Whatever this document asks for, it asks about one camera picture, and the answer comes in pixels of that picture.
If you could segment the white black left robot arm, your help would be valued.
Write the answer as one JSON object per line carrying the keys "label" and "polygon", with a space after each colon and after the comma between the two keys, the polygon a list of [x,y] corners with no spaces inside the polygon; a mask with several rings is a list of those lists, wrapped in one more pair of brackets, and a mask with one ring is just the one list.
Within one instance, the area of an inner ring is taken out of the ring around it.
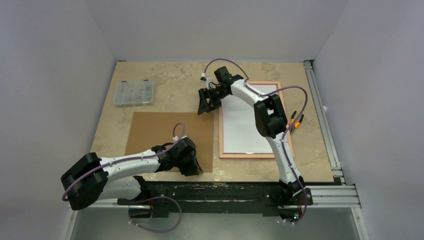
{"label": "white black left robot arm", "polygon": [[149,191],[142,186],[139,175],[173,168],[186,177],[203,173],[196,145],[188,136],[121,157],[99,157],[90,152],[61,176],[62,201],[75,211],[105,199],[124,199],[142,205],[148,201]]}

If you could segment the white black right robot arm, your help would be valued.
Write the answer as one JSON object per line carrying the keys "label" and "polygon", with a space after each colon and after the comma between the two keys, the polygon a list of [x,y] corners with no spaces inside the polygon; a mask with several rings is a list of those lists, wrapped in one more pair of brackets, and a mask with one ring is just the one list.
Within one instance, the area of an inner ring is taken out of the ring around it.
{"label": "white black right robot arm", "polygon": [[270,145],[278,167],[278,197],[288,204],[294,203],[305,191],[305,183],[290,151],[288,132],[292,125],[278,91],[260,92],[240,75],[231,75],[225,66],[215,70],[214,75],[218,81],[216,85],[198,90],[197,113],[201,115],[219,109],[222,99],[229,95],[252,107],[256,130]]}

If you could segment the brown cardboard backing board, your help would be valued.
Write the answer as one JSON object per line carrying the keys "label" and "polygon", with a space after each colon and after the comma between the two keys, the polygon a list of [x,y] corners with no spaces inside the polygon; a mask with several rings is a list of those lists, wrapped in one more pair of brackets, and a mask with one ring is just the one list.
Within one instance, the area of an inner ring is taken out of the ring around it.
{"label": "brown cardboard backing board", "polygon": [[173,128],[185,125],[184,134],[196,145],[196,158],[205,173],[213,171],[214,114],[194,112],[135,112],[124,154],[144,152],[172,142]]}

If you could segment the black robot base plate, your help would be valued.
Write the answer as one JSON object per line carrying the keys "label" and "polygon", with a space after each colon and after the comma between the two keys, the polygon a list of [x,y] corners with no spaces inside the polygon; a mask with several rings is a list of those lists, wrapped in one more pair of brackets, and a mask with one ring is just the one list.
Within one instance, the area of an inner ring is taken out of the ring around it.
{"label": "black robot base plate", "polygon": [[170,213],[261,214],[297,220],[314,204],[310,188],[293,194],[279,182],[176,182],[142,181],[141,193],[134,199],[117,199],[117,205],[135,210],[142,207],[154,218]]}

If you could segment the clear plastic organizer box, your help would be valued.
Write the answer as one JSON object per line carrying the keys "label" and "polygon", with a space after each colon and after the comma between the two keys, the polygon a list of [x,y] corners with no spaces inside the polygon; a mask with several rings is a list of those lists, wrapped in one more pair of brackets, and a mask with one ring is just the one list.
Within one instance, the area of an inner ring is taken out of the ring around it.
{"label": "clear plastic organizer box", "polygon": [[112,102],[117,107],[151,105],[154,92],[155,82],[152,80],[120,81],[115,85]]}

